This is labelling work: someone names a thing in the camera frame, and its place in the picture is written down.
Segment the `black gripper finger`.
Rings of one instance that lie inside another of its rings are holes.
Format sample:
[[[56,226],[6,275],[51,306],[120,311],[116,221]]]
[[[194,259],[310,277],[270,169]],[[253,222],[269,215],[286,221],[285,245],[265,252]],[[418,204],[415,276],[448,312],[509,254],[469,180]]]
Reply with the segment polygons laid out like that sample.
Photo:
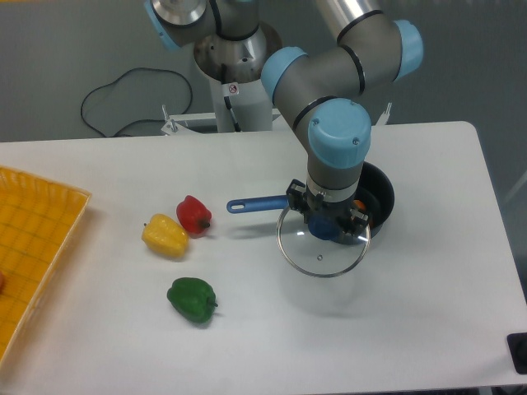
[[[364,242],[369,216],[356,208],[350,208],[337,217],[339,244],[359,244]]]
[[[304,214],[307,210],[305,195],[306,186],[300,180],[293,179],[286,191],[288,207],[293,211]]]

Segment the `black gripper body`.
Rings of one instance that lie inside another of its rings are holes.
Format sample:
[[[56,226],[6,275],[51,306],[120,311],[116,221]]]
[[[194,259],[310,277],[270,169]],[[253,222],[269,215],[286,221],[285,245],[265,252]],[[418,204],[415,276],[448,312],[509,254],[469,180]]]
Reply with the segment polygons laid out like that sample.
[[[340,202],[330,202],[318,193],[310,190],[305,194],[308,206],[305,217],[310,231],[354,231],[356,225],[352,219],[353,198],[348,197]]]

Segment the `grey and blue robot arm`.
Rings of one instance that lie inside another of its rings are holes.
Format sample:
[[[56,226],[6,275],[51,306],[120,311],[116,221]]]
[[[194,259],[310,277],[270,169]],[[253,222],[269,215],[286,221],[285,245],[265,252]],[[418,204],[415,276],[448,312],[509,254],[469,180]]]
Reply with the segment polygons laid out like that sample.
[[[284,47],[261,21],[256,1],[147,1],[163,44],[194,47],[210,84],[219,132],[268,130],[277,109],[307,155],[307,180],[293,182],[288,206],[316,238],[350,244],[372,222],[355,204],[371,144],[371,120],[355,98],[419,68],[423,42],[408,21],[376,1],[319,1],[335,39],[312,57]]]

